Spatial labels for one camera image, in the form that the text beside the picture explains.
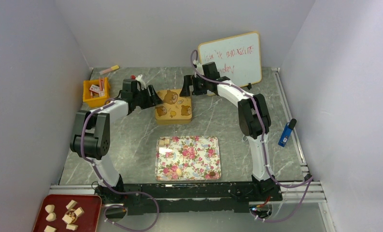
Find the gold chocolate tin box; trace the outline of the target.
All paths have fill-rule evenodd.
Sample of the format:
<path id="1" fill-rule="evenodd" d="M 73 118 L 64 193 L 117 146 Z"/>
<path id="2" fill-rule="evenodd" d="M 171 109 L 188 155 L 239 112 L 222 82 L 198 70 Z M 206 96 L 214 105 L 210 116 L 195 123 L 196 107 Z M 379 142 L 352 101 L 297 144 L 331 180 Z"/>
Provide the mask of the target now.
<path id="1" fill-rule="evenodd" d="M 192 117 L 156 117 L 158 125 L 182 125 L 188 124 L 192 120 Z"/>

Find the silver tin lid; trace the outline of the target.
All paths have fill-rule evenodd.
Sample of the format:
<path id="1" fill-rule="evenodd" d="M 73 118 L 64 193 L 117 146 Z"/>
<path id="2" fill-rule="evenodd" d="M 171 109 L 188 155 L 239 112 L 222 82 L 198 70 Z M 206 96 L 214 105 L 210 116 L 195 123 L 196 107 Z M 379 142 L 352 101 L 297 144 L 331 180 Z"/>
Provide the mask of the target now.
<path id="1" fill-rule="evenodd" d="M 163 104 L 155 107 L 155 118 L 192 117 L 191 97 L 180 97 L 180 91 L 180 89 L 168 89 L 157 92 Z"/>

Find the floral rectangular tray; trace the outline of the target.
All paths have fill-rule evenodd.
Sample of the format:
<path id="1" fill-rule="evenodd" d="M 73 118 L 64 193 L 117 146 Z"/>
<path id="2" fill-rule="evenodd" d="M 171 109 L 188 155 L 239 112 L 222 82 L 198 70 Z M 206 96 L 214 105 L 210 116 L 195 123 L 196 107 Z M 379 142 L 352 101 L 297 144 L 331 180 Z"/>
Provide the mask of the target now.
<path id="1" fill-rule="evenodd" d="M 159 140 L 170 145 L 158 147 Z M 180 168 L 182 176 L 176 174 Z M 161 137 L 156 143 L 155 176 L 158 181 L 217 180 L 222 175 L 219 142 L 215 136 Z"/>

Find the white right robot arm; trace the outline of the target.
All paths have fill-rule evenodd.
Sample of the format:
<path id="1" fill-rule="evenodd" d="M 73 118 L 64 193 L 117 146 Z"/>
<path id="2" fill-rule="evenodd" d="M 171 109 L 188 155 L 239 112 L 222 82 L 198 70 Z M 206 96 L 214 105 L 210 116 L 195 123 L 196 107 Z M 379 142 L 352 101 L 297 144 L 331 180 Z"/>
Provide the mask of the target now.
<path id="1" fill-rule="evenodd" d="M 181 97 L 206 94 L 208 91 L 227 99 L 238 109 L 239 127 L 249 142 L 253 173 L 257 181 L 273 178 L 268 159 L 268 133 L 271 119 L 265 98 L 252 94 L 234 84 L 228 77 L 221 76 L 214 62 L 201 64 L 191 61 L 193 75 L 184 76 Z"/>

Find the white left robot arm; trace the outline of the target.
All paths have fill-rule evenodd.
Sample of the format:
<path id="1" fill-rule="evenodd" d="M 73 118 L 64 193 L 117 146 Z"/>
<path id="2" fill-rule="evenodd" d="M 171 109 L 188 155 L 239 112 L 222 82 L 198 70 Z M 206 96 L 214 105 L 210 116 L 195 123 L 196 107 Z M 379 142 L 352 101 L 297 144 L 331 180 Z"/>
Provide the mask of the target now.
<path id="1" fill-rule="evenodd" d="M 125 79 L 117 98 L 109 98 L 94 110 L 76 113 L 70 149 L 94 170 L 105 196 L 113 203 L 123 200 L 123 180 L 107 155 L 111 145 L 111 125 L 130 115 L 136 108 L 148 109 L 163 103 L 152 85 L 138 79 Z"/>

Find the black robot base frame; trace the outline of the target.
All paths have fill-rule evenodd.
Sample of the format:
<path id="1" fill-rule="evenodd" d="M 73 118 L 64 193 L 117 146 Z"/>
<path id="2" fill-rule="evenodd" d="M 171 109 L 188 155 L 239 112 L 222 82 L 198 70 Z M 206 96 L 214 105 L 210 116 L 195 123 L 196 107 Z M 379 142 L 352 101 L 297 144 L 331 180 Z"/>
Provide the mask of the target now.
<path id="1" fill-rule="evenodd" d="M 233 211 L 247 212 L 249 207 L 266 201 L 282 201 L 281 188 L 271 180 L 175 184 L 123 184 L 112 192 L 100 185 L 94 188 L 106 205 L 122 204 L 128 215 L 146 213 L 182 213 Z"/>

